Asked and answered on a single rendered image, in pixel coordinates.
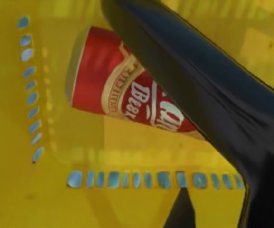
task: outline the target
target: can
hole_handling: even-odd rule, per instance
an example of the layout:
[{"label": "can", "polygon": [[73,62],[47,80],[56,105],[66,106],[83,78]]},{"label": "can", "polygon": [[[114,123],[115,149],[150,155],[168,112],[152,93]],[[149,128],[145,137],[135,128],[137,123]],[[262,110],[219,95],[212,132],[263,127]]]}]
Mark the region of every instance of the can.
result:
[{"label": "can", "polygon": [[89,26],[77,37],[66,76],[73,108],[202,138],[117,35]]}]

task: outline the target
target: soda can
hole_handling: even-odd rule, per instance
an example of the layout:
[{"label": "soda can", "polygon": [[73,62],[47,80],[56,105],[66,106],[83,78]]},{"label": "soda can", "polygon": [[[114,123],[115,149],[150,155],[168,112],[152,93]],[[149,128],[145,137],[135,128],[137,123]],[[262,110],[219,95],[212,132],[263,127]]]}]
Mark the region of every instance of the soda can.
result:
[{"label": "soda can", "polygon": [[89,26],[77,37],[66,76],[73,108],[203,138],[117,35]]}]

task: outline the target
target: yellow table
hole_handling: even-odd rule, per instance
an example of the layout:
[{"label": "yellow table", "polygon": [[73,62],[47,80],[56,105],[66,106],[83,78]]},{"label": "yellow table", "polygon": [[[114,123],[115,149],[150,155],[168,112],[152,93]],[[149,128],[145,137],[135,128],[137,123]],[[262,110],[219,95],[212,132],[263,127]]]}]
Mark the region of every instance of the yellow table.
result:
[{"label": "yellow table", "polygon": [[[210,39],[274,87],[274,0],[168,0]],[[27,15],[30,25],[17,28]],[[64,80],[71,48],[88,25],[107,28],[98,0],[0,0],[0,228],[161,228],[179,188],[86,188],[90,170],[185,171],[198,228],[235,228],[244,190],[193,186],[192,174],[235,174],[208,143],[71,109]],[[32,43],[20,47],[22,36]],[[34,55],[21,61],[22,51]],[[36,71],[28,78],[29,67]],[[35,80],[36,87],[25,91]],[[27,107],[27,97],[38,100]],[[28,113],[39,112],[31,119]],[[30,127],[40,121],[40,127]],[[41,139],[31,145],[35,136]],[[39,160],[32,158],[44,148]],[[83,172],[78,189],[66,186]]]}]

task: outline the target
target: yellow tray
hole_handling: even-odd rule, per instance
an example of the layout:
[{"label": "yellow tray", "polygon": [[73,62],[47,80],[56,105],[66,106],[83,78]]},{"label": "yellow tray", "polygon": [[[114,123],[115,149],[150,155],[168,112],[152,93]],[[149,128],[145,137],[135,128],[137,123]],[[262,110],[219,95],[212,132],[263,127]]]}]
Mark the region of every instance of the yellow tray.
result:
[{"label": "yellow tray", "polygon": [[[274,87],[274,1],[164,2]],[[24,16],[30,24],[19,29]],[[90,24],[108,27],[99,0],[0,0],[0,228],[161,228],[179,192],[176,171],[187,176],[197,228],[235,228],[244,190],[208,143],[69,107],[64,80],[71,48]],[[21,47],[29,35],[32,42]],[[29,48],[33,55],[22,62]],[[33,92],[38,99],[27,106]],[[35,107],[39,112],[28,118]],[[83,174],[76,189],[66,185],[72,171]],[[88,188],[89,171],[106,178],[111,171],[150,172],[153,186],[142,179],[139,188]],[[161,171],[170,173],[171,188],[158,186]],[[206,188],[195,187],[196,172],[207,175]],[[214,189],[212,173],[229,174],[233,188]]]}]

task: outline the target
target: shiny black surface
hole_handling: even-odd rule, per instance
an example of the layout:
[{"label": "shiny black surface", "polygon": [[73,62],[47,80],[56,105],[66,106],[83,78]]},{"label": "shiny black surface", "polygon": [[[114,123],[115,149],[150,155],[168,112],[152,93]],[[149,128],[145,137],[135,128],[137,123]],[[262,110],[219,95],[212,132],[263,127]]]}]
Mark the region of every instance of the shiny black surface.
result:
[{"label": "shiny black surface", "polygon": [[244,178],[239,227],[274,228],[274,91],[158,1],[101,2],[118,36]]}]

